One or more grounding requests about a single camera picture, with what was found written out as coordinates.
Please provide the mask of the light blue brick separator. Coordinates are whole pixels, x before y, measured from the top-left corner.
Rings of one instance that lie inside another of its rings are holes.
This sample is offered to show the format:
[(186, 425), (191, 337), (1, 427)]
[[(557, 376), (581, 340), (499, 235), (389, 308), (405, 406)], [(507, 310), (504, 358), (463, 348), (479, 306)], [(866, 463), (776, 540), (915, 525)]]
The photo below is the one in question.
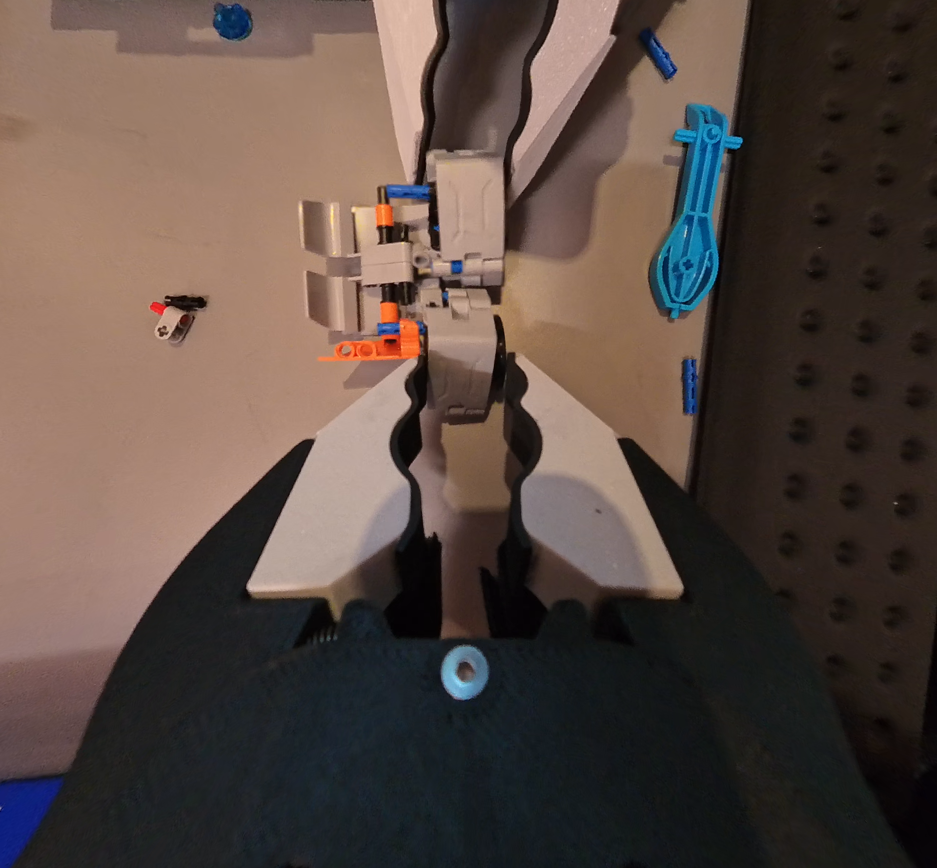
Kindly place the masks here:
[(713, 213), (723, 156), (743, 145), (726, 115), (710, 105), (689, 104), (686, 123), (673, 135), (687, 148), (673, 225), (650, 265), (654, 301), (672, 321), (695, 310), (715, 284), (720, 255)]

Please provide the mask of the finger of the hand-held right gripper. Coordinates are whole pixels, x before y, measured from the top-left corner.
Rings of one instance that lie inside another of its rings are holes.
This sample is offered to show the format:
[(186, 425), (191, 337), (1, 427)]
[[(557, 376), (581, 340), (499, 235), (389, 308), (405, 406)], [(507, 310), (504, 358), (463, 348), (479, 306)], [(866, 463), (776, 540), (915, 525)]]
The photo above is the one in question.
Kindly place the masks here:
[(426, 171), (435, 124), (434, 79), (448, 41), (444, 0), (373, 0), (392, 123), (406, 177)]
[(517, 201), (615, 43), (620, 0), (547, 0), (525, 56), (518, 120), (505, 149), (508, 200)]

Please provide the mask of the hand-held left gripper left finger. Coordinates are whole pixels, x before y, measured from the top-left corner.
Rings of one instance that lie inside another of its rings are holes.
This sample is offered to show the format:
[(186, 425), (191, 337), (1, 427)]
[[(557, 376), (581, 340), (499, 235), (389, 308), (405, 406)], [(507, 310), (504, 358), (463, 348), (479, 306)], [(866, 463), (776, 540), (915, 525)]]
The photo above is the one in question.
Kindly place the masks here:
[(393, 369), (317, 434), (247, 591), (320, 597), (333, 612), (399, 595), (439, 611), (439, 540), (410, 466), (422, 449), (425, 369)]

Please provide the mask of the black perforated foam pad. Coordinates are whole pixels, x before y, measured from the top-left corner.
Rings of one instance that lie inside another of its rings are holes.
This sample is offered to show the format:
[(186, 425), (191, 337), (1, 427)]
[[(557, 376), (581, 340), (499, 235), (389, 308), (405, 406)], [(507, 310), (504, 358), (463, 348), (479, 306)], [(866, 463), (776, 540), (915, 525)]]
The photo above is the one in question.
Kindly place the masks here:
[(909, 804), (935, 611), (935, 0), (753, 0), (697, 484)]

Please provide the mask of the grey orange brick assembly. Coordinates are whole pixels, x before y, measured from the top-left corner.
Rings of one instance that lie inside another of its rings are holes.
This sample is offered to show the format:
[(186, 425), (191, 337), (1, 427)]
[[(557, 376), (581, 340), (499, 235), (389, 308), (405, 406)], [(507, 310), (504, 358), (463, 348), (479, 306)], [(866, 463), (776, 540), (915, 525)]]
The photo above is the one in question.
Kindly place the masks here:
[(299, 204), (306, 312), (328, 331), (329, 361), (423, 355), (429, 400), (451, 423), (486, 418), (503, 370), (503, 327), (491, 294), (434, 274), (436, 189), (385, 185), (369, 206)]

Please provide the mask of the grey hinged brick piece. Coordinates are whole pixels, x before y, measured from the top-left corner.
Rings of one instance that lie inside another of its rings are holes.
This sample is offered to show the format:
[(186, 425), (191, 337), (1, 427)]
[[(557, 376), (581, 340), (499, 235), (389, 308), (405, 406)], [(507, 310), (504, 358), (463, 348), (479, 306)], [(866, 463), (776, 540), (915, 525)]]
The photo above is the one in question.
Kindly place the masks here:
[(502, 160), (477, 150), (431, 150), (427, 177), (436, 189), (437, 276), (468, 287), (504, 282), (505, 176)]

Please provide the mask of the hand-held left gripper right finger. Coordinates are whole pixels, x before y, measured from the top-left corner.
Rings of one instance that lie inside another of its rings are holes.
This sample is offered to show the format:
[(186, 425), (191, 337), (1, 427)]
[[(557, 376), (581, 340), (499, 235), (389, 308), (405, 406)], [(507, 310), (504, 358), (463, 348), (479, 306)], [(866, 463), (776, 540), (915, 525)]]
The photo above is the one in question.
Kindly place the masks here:
[(521, 463), (511, 492), (522, 585), (540, 601), (676, 600), (673, 559), (613, 429), (523, 355), (509, 358), (505, 424)]

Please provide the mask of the small grey red-pinned brick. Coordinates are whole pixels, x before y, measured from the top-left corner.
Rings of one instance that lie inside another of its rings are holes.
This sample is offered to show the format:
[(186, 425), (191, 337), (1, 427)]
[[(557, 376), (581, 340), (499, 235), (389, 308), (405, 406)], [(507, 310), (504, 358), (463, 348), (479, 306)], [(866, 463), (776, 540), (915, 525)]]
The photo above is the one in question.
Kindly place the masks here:
[(155, 336), (170, 344), (179, 344), (185, 340), (197, 314), (208, 306), (208, 300), (198, 295), (169, 295), (161, 301), (149, 305), (151, 312), (158, 316)]

